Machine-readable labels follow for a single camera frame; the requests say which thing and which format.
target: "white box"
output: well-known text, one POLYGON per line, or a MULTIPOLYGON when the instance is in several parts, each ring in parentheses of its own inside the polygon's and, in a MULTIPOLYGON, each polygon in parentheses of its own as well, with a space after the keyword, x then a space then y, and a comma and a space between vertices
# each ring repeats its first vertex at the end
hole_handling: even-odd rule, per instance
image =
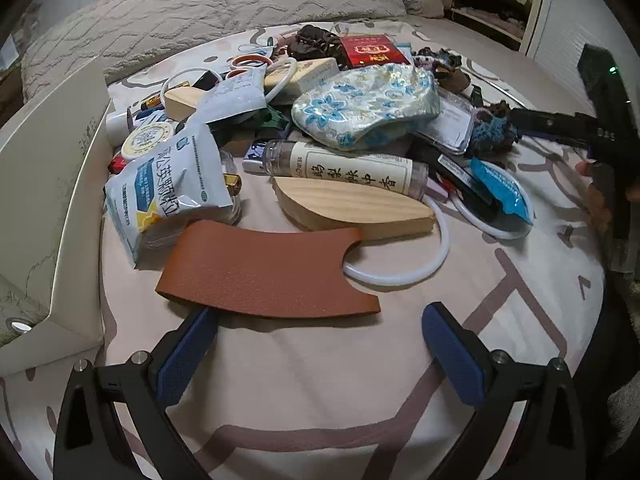
POLYGON ((0 129, 0 376, 102 341, 100 222, 112 148, 98 59, 43 91, 0 129))

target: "dark brown object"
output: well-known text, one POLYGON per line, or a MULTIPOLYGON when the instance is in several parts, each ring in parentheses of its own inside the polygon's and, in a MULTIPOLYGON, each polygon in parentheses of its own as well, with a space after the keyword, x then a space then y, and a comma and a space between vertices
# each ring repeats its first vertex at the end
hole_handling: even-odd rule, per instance
POLYGON ((438 84, 445 90, 449 90, 449 92, 459 94, 471 84, 471 79, 467 74, 462 72, 462 70, 457 68, 447 76, 438 78, 438 84))
POLYGON ((287 47, 287 54, 297 61, 333 57, 340 70, 348 68, 348 59, 340 38, 324 28, 313 25, 305 25, 298 31, 293 42, 287 47))
POLYGON ((344 253, 361 238, 354 228, 265 233, 201 220, 178 239, 156 292, 252 316, 375 314, 378 298, 353 288, 342 273, 344 253))
POLYGON ((504 99, 499 103, 492 103, 489 105, 489 111, 496 117, 509 117, 511 113, 511 107, 504 99))

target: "blue gripper pad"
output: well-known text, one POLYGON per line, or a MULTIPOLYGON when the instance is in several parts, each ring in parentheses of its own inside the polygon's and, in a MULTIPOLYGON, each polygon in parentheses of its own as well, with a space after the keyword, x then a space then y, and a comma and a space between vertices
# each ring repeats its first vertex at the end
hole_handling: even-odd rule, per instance
POLYGON ((484 374, 452 328, 453 323, 457 325, 457 330, 463 330, 443 304, 428 304, 422 313, 422 336, 431 353, 440 362, 460 400, 469 406, 478 407, 484 401, 484 374), (442 314, 438 311, 439 308, 444 310, 442 314))
POLYGON ((203 308, 174 351, 158 370, 158 404, 177 404, 218 332, 218 311, 203 308))

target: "brown leather pad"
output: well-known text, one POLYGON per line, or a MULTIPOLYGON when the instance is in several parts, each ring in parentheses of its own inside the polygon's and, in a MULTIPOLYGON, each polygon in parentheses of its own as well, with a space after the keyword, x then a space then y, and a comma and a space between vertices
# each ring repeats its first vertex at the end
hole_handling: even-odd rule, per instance
POLYGON ((378 298, 342 273, 358 229, 265 233, 201 220, 187 227, 156 292, 252 316, 318 318, 375 314, 378 298))

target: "red box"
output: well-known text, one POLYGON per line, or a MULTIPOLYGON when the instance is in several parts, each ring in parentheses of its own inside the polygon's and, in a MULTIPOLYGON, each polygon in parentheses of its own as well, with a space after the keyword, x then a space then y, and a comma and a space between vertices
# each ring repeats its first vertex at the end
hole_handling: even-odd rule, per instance
POLYGON ((402 52, 384 34, 340 38, 351 68, 385 63, 409 63, 402 52))

